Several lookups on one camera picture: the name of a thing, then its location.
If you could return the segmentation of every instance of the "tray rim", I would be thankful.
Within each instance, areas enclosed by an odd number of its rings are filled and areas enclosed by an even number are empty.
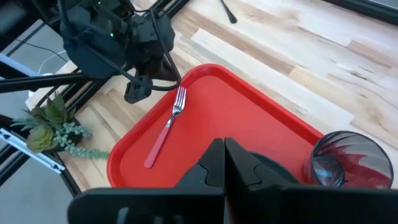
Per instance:
[[[203,69],[217,69],[220,70],[220,73],[223,74],[223,76],[215,76],[211,74],[202,74],[198,72],[199,70]],[[196,66],[192,68],[188,73],[182,78],[181,85],[188,87],[194,83],[195,81],[199,80],[202,77],[205,76],[213,76],[216,78],[219,78],[226,82],[228,85],[230,85],[232,88],[234,88],[236,91],[236,88],[243,88],[248,90],[248,93],[243,93],[242,91],[239,91],[242,95],[244,95],[246,98],[251,100],[254,104],[260,106],[262,109],[264,109],[264,105],[269,105],[271,106],[270,108],[274,108],[274,110],[278,111],[278,114],[275,114],[279,116],[278,119],[281,123],[286,124],[287,120],[292,122],[294,124],[294,127],[291,127],[292,123],[288,125],[288,128],[291,129],[293,132],[299,134],[303,139],[308,141],[311,145],[315,145],[318,140],[323,136],[321,132],[316,130],[314,127],[310,126],[307,124],[305,121],[301,120],[298,116],[294,115],[292,112],[284,108],[282,105],[278,104],[276,101],[256,89],[254,86],[250,85],[237,75],[235,75],[233,72],[229,71],[227,68],[224,68],[221,65],[213,64],[213,63],[206,63],[203,65]],[[118,158],[118,155],[120,155],[121,150],[118,150],[121,148],[121,146],[124,144],[126,140],[126,136],[135,136],[139,138],[142,136],[142,134],[145,133],[146,127],[151,126],[157,116],[157,111],[163,111],[165,108],[169,107],[169,102],[172,104],[174,100],[174,93],[176,90],[169,91],[166,93],[112,148],[112,151],[109,155],[108,161],[106,163],[106,175],[109,180],[109,183],[111,184],[112,187],[127,187],[125,184],[120,184],[118,180],[115,180],[112,174],[114,173],[115,166],[112,166],[111,164],[114,164],[116,161],[115,159]]]

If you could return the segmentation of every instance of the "plant leaf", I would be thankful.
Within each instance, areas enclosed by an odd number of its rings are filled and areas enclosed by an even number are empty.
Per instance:
[[[13,119],[12,122],[17,123],[17,122],[26,122],[26,121],[32,121],[32,118],[16,118]]]
[[[75,117],[75,113],[76,113],[76,108],[72,109],[71,112],[69,112],[69,121],[72,120]]]
[[[27,114],[29,114],[29,115],[31,115],[31,112],[30,112],[30,110],[27,110],[27,109],[22,109],[22,111],[23,111],[23,112],[25,112],[25,113],[27,113]]]
[[[53,106],[58,109],[59,112],[66,112],[66,107],[65,107],[65,102],[63,101],[63,98],[61,95],[58,93],[55,94],[55,98],[53,99]]]
[[[51,123],[55,123],[57,125],[62,124],[63,121],[61,112],[53,106],[48,106],[45,108],[45,118]]]
[[[43,107],[36,106],[30,112],[34,118],[45,119],[45,112]]]
[[[31,124],[31,123],[14,123],[14,124],[11,124],[10,126],[14,127],[14,126],[20,126],[20,125],[27,125],[27,124]]]
[[[21,129],[21,131],[25,131],[25,130],[28,130],[28,129],[32,129],[32,128],[34,128],[34,127],[36,127],[36,125],[29,125],[29,124],[27,124],[27,125],[25,125],[22,129]]]
[[[52,142],[51,145],[49,145],[48,150],[55,148],[57,145],[58,145],[58,143],[56,141]]]

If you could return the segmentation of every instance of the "succulent plant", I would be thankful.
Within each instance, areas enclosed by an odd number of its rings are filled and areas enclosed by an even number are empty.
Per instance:
[[[71,135],[91,137],[91,133],[75,122],[72,122],[75,109],[68,113],[62,96],[56,94],[54,99],[47,98],[43,107],[36,106],[32,111],[25,111],[27,117],[14,120],[12,126],[22,125],[22,130],[30,129],[27,147],[33,152],[50,150],[56,146],[64,148],[74,156],[88,159],[106,159],[108,152],[97,149],[86,149],[77,146]]]
[[[23,131],[38,125],[47,125],[53,128],[61,127],[63,123],[70,121],[74,117],[76,108],[68,113],[62,96],[55,94],[53,100],[47,98],[45,106],[36,106],[32,111],[24,111],[27,113],[27,117],[14,119],[11,125],[24,126],[22,128]]]
[[[57,127],[70,121],[75,115],[75,110],[68,113],[62,96],[55,94],[53,100],[47,98],[47,105],[32,113],[43,116],[53,127]]]
[[[63,124],[62,129],[56,130],[54,140],[58,142],[60,147],[64,147],[66,151],[70,152],[70,154],[87,159],[107,159],[109,157],[108,152],[77,146],[68,138],[70,133],[91,137],[91,133],[88,130],[80,125],[76,125],[74,122]]]
[[[26,145],[33,152],[42,152],[55,148],[57,142],[50,127],[39,125],[30,130]]]

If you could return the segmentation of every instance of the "black cable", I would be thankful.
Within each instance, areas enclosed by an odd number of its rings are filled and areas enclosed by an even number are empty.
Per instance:
[[[150,9],[145,9],[145,10],[134,10],[134,12],[149,12],[150,11]]]
[[[170,90],[174,90],[174,89],[178,88],[178,86],[180,85],[181,77],[178,76],[177,83],[172,85],[172,86],[148,86],[148,84],[146,84],[146,83],[140,81],[138,78],[128,74],[128,72],[124,71],[121,67],[119,67],[118,65],[116,65],[115,63],[113,63],[112,61],[107,59],[105,56],[103,56],[102,54],[97,52],[91,46],[87,45],[86,47],[89,48],[94,54],[96,54],[96,56],[99,57],[101,60],[103,60],[108,65],[110,65],[113,68],[115,68],[121,75],[123,75],[124,77],[126,77],[130,81],[132,81],[132,82],[134,82],[134,83],[136,83],[136,84],[138,84],[140,86],[143,86],[145,88],[149,88],[149,89],[155,90],[155,91],[170,91]]]
[[[65,4],[65,0],[57,0],[58,4],[58,11],[60,13],[60,18],[61,21],[63,22],[63,25],[67,29],[68,33],[70,35],[78,35],[77,32],[75,32],[75,29],[73,28],[72,24],[70,23],[70,20],[67,16],[67,6]]]
[[[165,46],[165,44],[163,42],[163,38],[160,35],[159,29],[158,29],[157,24],[156,24],[156,18],[155,18],[154,10],[151,10],[149,13],[150,13],[150,18],[152,19],[152,25],[154,25],[155,33],[157,35],[157,38],[159,38],[160,44],[161,44],[161,46],[163,48],[164,54],[165,54],[165,56],[167,58],[167,61],[168,61],[169,64],[171,64],[171,66],[173,67],[173,70],[174,70],[174,74],[177,76],[177,83],[175,84],[175,86],[176,86],[175,88],[178,88],[180,86],[180,84],[181,84],[180,72],[178,72],[177,66],[175,65],[170,53],[167,51],[166,46]]]
[[[55,51],[53,51],[53,50],[50,50],[50,49],[48,49],[48,48],[45,48],[45,47],[40,47],[40,46],[37,46],[37,45],[34,45],[34,44],[30,44],[30,43],[27,43],[27,40],[19,40],[19,39],[15,39],[15,38],[13,38],[13,37],[9,37],[9,36],[7,36],[7,35],[4,35],[4,34],[0,34],[2,37],[5,37],[5,38],[7,38],[7,39],[10,39],[10,40],[16,40],[16,41],[18,41],[18,42],[20,42],[20,43],[22,43],[22,44],[26,44],[26,45],[29,45],[29,46],[31,46],[31,47],[35,47],[35,48],[38,48],[38,49],[42,49],[42,50],[46,50],[46,51],[49,51],[49,52],[51,52],[51,53],[53,53],[53,54],[55,54],[56,56],[58,56],[61,60],[63,60],[64,62],[68,62],[67,60],[65,60],[63,57],[61,57],[58,53],[56,53]]]
[[[132,5],[130,0],[124,0],[124,2],[127,4],[127,6],[129,7],[131,13],[134,13],[134,11],[136,10],[136,8]]]

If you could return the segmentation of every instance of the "red tray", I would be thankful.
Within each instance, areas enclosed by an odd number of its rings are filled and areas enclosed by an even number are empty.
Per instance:
[[[323,136],[281,105],[219,65],[201,65],[182,80],[185,109],[175,119],[151,169],[144,161],[172,114],[176,91],[167,93],[113,148],[113,187],[173,187],[214,138],[232,137],[303,181],[302,166]]]

